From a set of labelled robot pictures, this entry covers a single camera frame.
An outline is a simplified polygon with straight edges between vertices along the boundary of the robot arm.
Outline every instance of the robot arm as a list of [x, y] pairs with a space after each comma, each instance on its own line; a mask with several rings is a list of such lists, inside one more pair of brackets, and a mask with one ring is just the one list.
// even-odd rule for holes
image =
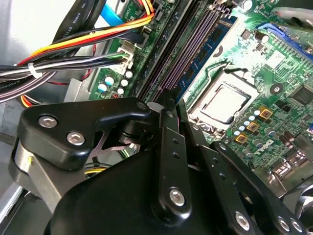
[[[140, 152], [86, 180], [88, 157], [130, 143]], [[51, 235], [306, 233], [227, 145], [206, 142], [168, 92], [158, 104], [121, 98], [25, 110], [10, 173], [47, 203]]]

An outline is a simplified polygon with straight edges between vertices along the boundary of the capacitor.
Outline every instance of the capacitor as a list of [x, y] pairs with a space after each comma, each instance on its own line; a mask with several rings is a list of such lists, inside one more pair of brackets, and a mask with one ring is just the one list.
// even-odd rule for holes
[[124, 89], [123, 89], [123, 88], [118, 88], [118, 89], [117, 89], [117, 93], [119, 93], [119, 94], [124, 94]]
[[241, 8], [244, 11], [250, 10], [252, 8], [252, 6], [253, 6], [252, 0], [244, 0], [243, 3], [241, 3]]
[[127, 78], [132, 78], [133, 75], [134, 75], [133, 72], [130, 71], [130, 70], [128, 70], [128, 71], [125, 72], [125, 76], [126, 76]]
[[106, 77], [104, 81], [108, 86], [112, 86], [114, 84], [114, 79], [112, 77]]
[[256, 32], [254, 38], [261, 43], [267, 43], [269, 41], [269, 36], [261, 32]]
[[244, 124], [244, 126], [249, 126], [249, 125], [250, 125], [249, 119], [247, 119], [247, 118], [245, 118], [245, 117], [243, 117], [243, 118], [241, 119], [241, 122]]
[[128, 81], [127, 81], [126, 79], [123, 79], [123, 80], [121, 81], [121, 86], [122, 86], [122, 87], [128, 86]]
[[240, 135], [240, 130], [238, 130], [236, 127], [232, 128], [232, 133], [234, 136], [239, 136]]
[[257, 107], [252, 107], [250, 110], [255, 116], [259, 116], [261, 114], [261, 111]]
[[265, 133], [270, 137], [276, 136], [276, 131], [271, 127], [266, 128]]
[[257, 147], [257, 148], [262, 148], [264, 146], [264, 144], [259, 140], [256, 139], [253, 141], [253, 144]]
[[255, 120], [255, 116], [253, 115], [252, 112], [247, 112], [246, 117], [248, 118], [249, 121]]
[[291, 143], [290, 143], [284, 136], [279, 136], [278, 139], [279, 139], [285, 146], [291, 145]]
[[237, 127], [237, 129], [238, 129], [239, 131], [244, 131], [244, 130], [245, 130], [245, 126], [244, 126], [243, 123], [241, 123], [241, 122], [238, 122], [238, 123], [236, 124], [236, 127]]
[[106, 92], [107, 91], [107, 86], [105, 85], [105, 84], [103, 84], [103, 83], [100, 83], [99, 85], [98, 85], [98, 90], [100, 91], [100, 92]]
[[247, 157], [247, 158], [252, 158], [253, 157], [253, 153], [251, 152], [250, 149], [246, 148], [243, 150], [243, 153], [244, 155]]
[[284, 136], [289, 142], [294, 142], [294, 137], [289, 131], [284, 131]]
[[248, 166], [249, 166], [251, 171], [255, 172], [255, 166], [252, 162], [248, 162]]

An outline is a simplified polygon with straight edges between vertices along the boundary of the hex bolt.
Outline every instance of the hex bolt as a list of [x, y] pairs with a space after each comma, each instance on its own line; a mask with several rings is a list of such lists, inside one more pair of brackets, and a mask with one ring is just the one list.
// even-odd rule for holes
[[285, 222], [285, 220], [282, 217], [278, 217], [278, 222], [280, 226], [283, 227], [284, 230], [286, 230], [287, 232], [290, 231], [289, 225]]
[[219, 146], [221, 147], [222, 150], [226, 150], [226, 146], [223, 145], [222, 143], [220, 143]]
[[196, 130], [196, 131], [199, 131], [200, 128], [196, 125], [196, 124], [192, 124], [192, 127]]
[[241, 214], [240, 212], [236, 212], [235, 219], [237, 223], [239, 224], [239, 226], [243, 228], [243, 230], [249, 231], [250, 224], [243, 214]]
[[137, 106], [138, 106], [139, 109], [142, 109], [142, 110], [146, 110], [147, 109], [147, 106], [144, 103], [141, 103], [141, 102], [137, 102]]
[[303, 229], [298, 224], [298, 222], [295, 219], [291, 219], [291, 224], [294, 226], [295, 229], [297, 229], [300, 233], [303, 232]]
[[81, 146], [85, 143], [85, 137], [79, 132], [70, 132], [67, 135], [67, 141], [73, 145]]
[[182, 207], [185, 204], [185, 197], [178, 189], [170, 190], [170, 199], [178, 207]]
[[38, 123], [44, 128], [53, 128], [58, 124], [58, 121], [51, 116], [42, 116], [39, 118]]

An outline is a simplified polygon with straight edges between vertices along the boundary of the cable bundle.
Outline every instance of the cable bundle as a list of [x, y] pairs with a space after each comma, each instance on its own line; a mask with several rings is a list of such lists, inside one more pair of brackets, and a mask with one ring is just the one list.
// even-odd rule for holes
[[[142, 0], [146, 14], [119, 26], [92, 29], [106, 0], [77, 0], [56, 33], [53, 44], [43, 47], [17, 66], [0, 67], [0, 103], [23, 95], [48, 82], [58, 71], [89, 70], [122, 62], [121, 54], [100, 57], [73, 57], [81, 47], [114, 38], [137, 43], [140, 38], [133, 30], [148, 24], [154, 16], [150, 0]], [[73, 25], [77, 11], [84, 9]], [[26, 96], [21, 100], [29, 101]]]

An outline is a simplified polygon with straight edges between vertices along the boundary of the blue slot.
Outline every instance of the blue slot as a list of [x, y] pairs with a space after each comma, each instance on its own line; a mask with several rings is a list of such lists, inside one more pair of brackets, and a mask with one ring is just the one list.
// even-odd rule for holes
[[278, 38], [280, 38], [282, 41], [284, 41], [286, 44], [288, 44], [290, 47], [298, 51], [301, 55], [305, 56], [307, 59], [309, 59], [311, 62], [313, 62], [313, 55], [307, 53], [301, 45], [293, 41], [286, 33], [284, 33], [281, 29], [279, 29], [274, 24], [270, 23], [263, 23], [256, 27], [257, 29], [265, 29], [268, 32], [273, 33]]

